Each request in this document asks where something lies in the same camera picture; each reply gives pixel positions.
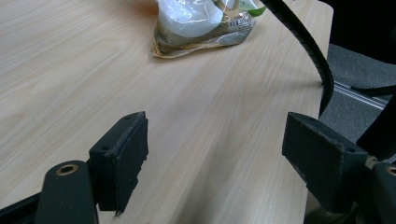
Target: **wooden table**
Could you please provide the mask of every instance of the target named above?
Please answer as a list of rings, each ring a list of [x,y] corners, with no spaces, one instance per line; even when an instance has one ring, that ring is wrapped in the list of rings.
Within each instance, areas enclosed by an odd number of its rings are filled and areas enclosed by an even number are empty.
[[[324,54],[332,9],[286,0]],[[0,3],[0,207],[146,111],[148,160],[125,213],[101,223],[302,223],[303,180],[281,155],[289,111],[318,116],[313,63],[266,11],[238,46],[150,55],[155,1]]]

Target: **black cable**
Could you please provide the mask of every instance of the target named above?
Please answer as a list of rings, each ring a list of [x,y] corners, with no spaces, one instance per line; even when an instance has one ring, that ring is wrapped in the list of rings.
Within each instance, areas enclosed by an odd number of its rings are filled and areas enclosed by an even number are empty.
[[[315,39],[282,0],[261,1],[294,34],[318,69],[323,85],[319,110],[319,115],[321,115],[332,99],[334,83],[330,66],[327,64]]]

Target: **clear plastic bag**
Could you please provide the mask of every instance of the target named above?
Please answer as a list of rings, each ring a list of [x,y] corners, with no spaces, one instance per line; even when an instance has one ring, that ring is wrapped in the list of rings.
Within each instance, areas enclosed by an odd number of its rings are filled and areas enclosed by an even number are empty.
[[[247,9],[257,8],[251,0],[158,0],[158,3],[160,13],[151,52],[162,58],[242,43],[255,23]]]

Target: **gray carpet floor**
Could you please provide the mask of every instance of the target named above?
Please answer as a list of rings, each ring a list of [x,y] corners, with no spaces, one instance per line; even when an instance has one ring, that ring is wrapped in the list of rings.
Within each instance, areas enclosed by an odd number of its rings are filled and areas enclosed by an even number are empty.
[[[348,86],[396,85],[396,64],[383,63],[333,44],[329,46],[328,63],[334,80]],[[355,143],[380,112],[376,107],[335,91],[319,120]]]

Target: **wood grain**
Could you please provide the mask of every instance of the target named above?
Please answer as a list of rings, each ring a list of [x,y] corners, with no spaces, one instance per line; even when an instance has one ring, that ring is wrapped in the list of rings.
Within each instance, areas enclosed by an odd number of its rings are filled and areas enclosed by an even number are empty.
[[[286,1],[327,54],[332,9]],[[304,182],[281,156],[289,111],[318,116],[318,73],[266,11],[238,46],[149,54],[149,0],[0,3],[0,207],[146,111],[148,160],[125,213],[101,223],[302,223]]]

